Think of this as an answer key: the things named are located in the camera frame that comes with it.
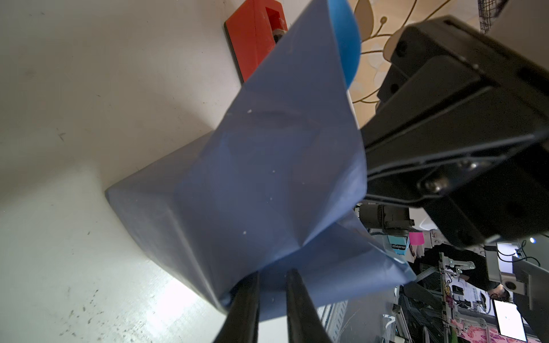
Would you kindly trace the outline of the red tape dispenser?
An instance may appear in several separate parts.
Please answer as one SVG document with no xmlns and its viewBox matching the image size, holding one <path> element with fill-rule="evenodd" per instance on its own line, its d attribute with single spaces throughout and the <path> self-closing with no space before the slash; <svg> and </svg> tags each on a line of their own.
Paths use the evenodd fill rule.
<svg viewBox="0 0 549 343">
<path fill-rule="evenodd" d="M 283 6 L 275 0 L 246 0 L 224 23 L 241 83 L 245 83 L 287 32 Z"/>
</svg>

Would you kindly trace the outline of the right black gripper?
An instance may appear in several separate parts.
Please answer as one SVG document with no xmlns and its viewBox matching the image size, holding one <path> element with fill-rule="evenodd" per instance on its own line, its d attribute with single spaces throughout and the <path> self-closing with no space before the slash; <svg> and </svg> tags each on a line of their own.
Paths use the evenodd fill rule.
<svg viewBox="0 0 549 343">
<path fill-rule="evenodd" d="M 548 231 L 548 71 L 455 17 L 402 31 L 362 128 L 370 202 L 451 244 Z"/>
</svg>

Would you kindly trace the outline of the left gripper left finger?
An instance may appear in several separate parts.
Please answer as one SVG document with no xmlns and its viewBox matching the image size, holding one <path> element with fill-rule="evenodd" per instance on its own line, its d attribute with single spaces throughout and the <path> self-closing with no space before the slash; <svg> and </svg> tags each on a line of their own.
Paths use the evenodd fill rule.
<svg viewBox="0 0 549 343">
<path fill-rule="evenodd" d="M 260 276 L 252 273 L 235 287 L 227 318 L 214 343 L 256 343 L 260 316 Z"/>
</svg>

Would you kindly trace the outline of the light blue wrapping paper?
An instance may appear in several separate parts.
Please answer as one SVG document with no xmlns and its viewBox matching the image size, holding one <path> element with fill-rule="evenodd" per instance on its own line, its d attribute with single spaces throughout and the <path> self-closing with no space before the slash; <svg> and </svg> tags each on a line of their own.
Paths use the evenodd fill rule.
<svg viewBox="0 0 549 343">
<path fill-rule="evenodd" d="M 252 273 L 263 321 L 285 315 L 291 269 L 317 307 L 411 282 L 354 212 L 367 192 L 347 95 L 359 61 L 350 5 L 311 1 L 216 130 L 108 188 L 108 203 L 151 260 L 220 311 Z"/>
</svg>

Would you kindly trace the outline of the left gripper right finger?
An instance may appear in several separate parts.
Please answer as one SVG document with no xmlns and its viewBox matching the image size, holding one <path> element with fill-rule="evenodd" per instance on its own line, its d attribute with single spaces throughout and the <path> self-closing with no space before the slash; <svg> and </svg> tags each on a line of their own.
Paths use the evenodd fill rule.
<svg viewBox="0 0 549 343">
<path fill-rule="evenodd" d="M 296 269 L 286 274 L 287 329 L 289 342 L 331 343 L 305 283 Z"/>
</svg>

